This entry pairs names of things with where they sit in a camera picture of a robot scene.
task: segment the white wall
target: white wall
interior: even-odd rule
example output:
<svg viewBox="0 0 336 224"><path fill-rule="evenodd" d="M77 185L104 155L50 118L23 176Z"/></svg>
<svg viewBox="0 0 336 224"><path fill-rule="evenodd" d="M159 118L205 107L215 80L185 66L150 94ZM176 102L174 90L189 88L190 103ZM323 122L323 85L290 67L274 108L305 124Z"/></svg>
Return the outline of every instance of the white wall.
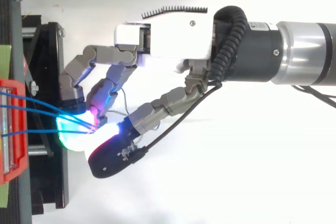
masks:
<svg viewBox="0 0 336 224"><path fill-rule="evenodd" d="M202 5L213 12L238 5L250 21L336 23L334 0L25 0L22 12L63 25L69 62L88 44L111 45L115 25L162 5ZM86 92L103 69L86 81ZM132 109L183 83L183 76L168 71L153 78L158 71L165 69L138 69L125 85ZM115 108L122 108L122 99ZM69 153L70 204L64 210L46 206L33 222L335 223L334 115L291 87L226 83L116 176L95 179L84 154ZM161 131L174 120L166 119ZM147 141L158 134L149 133Z"/></svg>

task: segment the robotic hand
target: robotic hand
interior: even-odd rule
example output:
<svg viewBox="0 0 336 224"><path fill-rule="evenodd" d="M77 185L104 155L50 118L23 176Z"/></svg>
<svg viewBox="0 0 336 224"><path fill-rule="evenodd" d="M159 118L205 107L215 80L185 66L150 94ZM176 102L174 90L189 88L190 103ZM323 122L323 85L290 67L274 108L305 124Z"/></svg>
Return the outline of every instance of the robotic hand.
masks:
<svg viewBox="0 0 336 224"><path fill-rule="evenodd" d="M119 134L93 151L88 162L98 178L112 176L141 159L223 81L336 85L334 24L247 22L244 12L234 6L214 17L207 8L184 6L163 7L142 17L115 29L114 46L86 47L60 76L62 108L74 114L89 110L95 122L104 125L106 112L140 61L169 58L176 62L177 71L189 70L184 87L140 106L119 123ZM79 84L95 63L111 67L85 102ZM165 117L182 113L148 146L134 144L135 138Z"/></svg>

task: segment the green light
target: green light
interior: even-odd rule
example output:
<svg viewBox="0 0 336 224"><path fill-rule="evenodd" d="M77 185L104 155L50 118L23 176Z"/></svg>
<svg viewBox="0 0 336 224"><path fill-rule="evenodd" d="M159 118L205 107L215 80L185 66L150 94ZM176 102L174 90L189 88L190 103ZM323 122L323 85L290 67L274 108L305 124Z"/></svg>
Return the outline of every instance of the green light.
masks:
<svg viewBox="0 0 336 224"><path fill-rule="evenodd" d="M67 115L62 115L66 118L73 119L70 116ZM87 111L83 114L76 115L79 119L82 119L88 123L94 124L94 117L91 114L90 111ZM83 134L72 134L72 133L58 133L59 140L61 141L62 145L71 151L75 152L81 152L84 151L86 142L88 140L88 137L90 136L90 130L87 129L86 127L69 122L68 120L62 119L62 118L56 118L56 123L57 123L57 129L59 131L84 131L88 132L88 135L83 135Z"/></svg>
<svg viewBox="0 0 336 224"><path fill-rule="evenodd" d="M66 118L73 119L70 116L62 115ZM79 119L82 119L88 123L94 125L95 118L90 111L87 111L83 114L76 115ZM85 155L88 158L91 153L101 144L106 142L108 139L114 135L119 134L119 127L115 123L107 123L97 129L93 134L86 127L69 122L66 119L56 118L57 129L59 131L84 131L88 132L85 134L72 134L72 133L58 133L59 140L62 145L71 151L82 152L85 151Z"/></svg>

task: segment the black cable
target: black cable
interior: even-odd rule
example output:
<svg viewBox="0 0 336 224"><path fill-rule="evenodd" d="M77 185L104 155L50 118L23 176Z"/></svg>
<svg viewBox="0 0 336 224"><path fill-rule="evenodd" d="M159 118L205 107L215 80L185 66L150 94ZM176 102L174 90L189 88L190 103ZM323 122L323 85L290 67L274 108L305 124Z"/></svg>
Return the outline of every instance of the black cable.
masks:
<svg viewBox="0 0 336 224"><path fill-rule="evenodd" d="M143 147L143 151L148 151L150 148L152 148L155 144L157 144L161 139L163 139L165 136L167 136L173 129L175 129L202 101L204 101L205 98L207 98L209 95L211 95L216 90L220 89L222 87L222 84L217 85L210 89L208 92L206 92L202 97L200 97L191 107L184 112L183 115L179 119L177 119L167 130L165 130L160 136L158 136L152 143L149 145Z"/></svg>
<svg viewBox="0 0 336 224"><path fill-rule="evenodd" d="M310 86L300 86L300 87L292 86L292 87L295 88L298 91L311 94L314 97L316 97L317 99L321 100L322 102L328 104L329 106L332 106L332 107L336 108L336 102L334 102L333 100L330 99L330 98L334 98L333 95L322 94L322 93L320 93L316 89L313 89Z"/></svg>
<svg viewBox="0 0 336 224"><path fill-rule="evenodd" d="M128 107L127 107L127 98L126 98L126 92L124 91L124 89L123 89L123 88L121 88L121 91L124 93L125 110L126 110L127 114L129 115L129 114L130 114L130 112L129 112L129 110L128 110Z"/></svg>
<svg viewBox="0 0 336 224"><path fill-rule="evenodd" d="M296 90L300 91L300 92L303 92L303 93L307 93L307 94L310 94L308 91L306 91L305 89L302 89L302 88L299 88L297 86L292 86L293 88L295 88ZM325 95L326 97L328 98L336 98L336 95L329 95L329 94L322 94L322 95Z"/></svg>
<svg viewBox="0 0 336 224"><path fill-rule="evenodd" d="M123 116L128 116L128 114L122 113L122 112L117 111L117 110L108 110L107 112L111 112L111 113L115 113L115 114L119 114L119 115L123 115Z"/></svg>
<svg viewBox="0 0 336 224"><path fill-rule="evenodd" d="M117 110L108 110L107 112L112 112L112 113L116 113L116 114L120 114L120 115L124 115L124 116L128 116L130 114L129 110L128 110L128 107L127 107L127 98L126 98L126 92L124 91L123 88L121 88L121 91L124 93L124 104L125 104L125 110L126 110L126 113L122 113L122 112L119 112Z"/></svg>
<svg viewBox="0 0 336 224"><path fill-rule="evenodd" d="M220 9L216 12L214 20L232 23L232 28L211 64L209 80L214 82L210 82L209 85L216 85L217 82L225 80L248 24L244 11L237 6L227 6Z"/></svg>

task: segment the black connector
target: black connector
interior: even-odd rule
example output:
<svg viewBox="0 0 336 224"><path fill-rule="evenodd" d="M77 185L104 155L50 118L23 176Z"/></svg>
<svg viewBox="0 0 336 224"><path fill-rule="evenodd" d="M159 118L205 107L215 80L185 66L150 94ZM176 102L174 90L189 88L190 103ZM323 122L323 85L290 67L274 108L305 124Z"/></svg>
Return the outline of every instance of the black connector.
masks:
<svg viewBox="0 0 336 224"><path fill-rule="evenodd" d="M140 134L128 117L119 124L120 133L100 145L89 157L89 166L96 178L107 178L140 160L147 152L136 148L133 140Z"/></svg>

